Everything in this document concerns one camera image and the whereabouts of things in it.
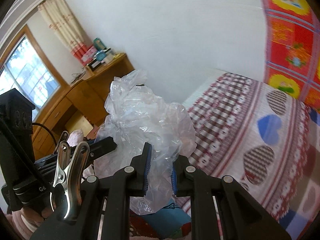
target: beige curtain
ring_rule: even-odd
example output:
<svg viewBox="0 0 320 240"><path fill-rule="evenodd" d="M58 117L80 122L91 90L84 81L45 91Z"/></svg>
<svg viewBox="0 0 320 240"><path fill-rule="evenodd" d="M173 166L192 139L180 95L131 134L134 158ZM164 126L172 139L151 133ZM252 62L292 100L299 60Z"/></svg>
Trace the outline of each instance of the beige curtain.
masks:
<svg viewBox="0 0 320 240"><path fill-rule="evenodd" d="M65 0L45 0L38 10L63 45L82 62L81 58L88 49L81 36L81 28Z"/></svg>

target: desk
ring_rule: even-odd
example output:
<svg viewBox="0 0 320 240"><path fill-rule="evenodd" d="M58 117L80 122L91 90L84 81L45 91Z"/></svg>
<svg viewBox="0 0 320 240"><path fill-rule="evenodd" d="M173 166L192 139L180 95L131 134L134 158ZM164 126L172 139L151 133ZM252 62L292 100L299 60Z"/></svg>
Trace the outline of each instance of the desk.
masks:
<svg viewBox="0 0 320 240"><path fill-rule="evenodd" d="M56 140L65 130L66 122L77 111L91 124L100 126L108 115L104 103L110 92L111 82L115 76L123 77L133 70L127 55L120 53L109 64L99 66L94 72L88 70L76 83L59 89L41 108L35 122L52 130ZM32 144L36 160L51 154L55 148L48 132L38 126L33 126Z"/></svg>

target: plastic bag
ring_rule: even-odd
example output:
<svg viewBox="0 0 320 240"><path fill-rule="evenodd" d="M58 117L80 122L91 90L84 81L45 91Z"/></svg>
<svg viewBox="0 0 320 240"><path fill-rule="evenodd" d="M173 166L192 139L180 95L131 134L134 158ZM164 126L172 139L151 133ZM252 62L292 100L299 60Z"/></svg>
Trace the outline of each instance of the plastic bag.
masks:
<svg viewBox="0 0 320 240"><path fill-rule="evenodd" d="M112 136L113 152L94 161L99 178L112 176L140 155L145 142L152 145L148 191L144 197L131 197L130 208L138 215L157 212L171 198L172 163L178 154L189 157L196 148L195 130L183 105L167 104L150 88L141 70L114 78L105 108L110 115L98 131L96 141Z"/></svg>

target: bed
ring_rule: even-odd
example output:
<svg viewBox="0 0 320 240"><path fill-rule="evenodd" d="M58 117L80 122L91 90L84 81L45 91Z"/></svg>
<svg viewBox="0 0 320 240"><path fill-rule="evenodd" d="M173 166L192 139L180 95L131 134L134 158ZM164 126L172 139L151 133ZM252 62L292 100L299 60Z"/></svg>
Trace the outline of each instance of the bed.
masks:
<svg viewBox="0 0 320 240"><path fill-rule="evenodd" d="M233 176L299 239L320 209L320 115L267 84L220 70L183 105L196 131L190 163ZM191 214L189 198L176 201Z"/></svg>

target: drawer handle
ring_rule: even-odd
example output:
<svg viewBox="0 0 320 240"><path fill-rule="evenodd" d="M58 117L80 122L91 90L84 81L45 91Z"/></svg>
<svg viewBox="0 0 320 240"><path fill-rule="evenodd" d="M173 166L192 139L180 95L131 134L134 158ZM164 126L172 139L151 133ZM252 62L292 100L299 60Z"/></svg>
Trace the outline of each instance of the drawer handle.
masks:
<svg viewBox="0 0 320 240"><path fill-rule="evenodd" d="M59 114L60 114L60 111L59 111L59 112L57 112L57 114L54 116L54 118L56 118Z"/></svg>

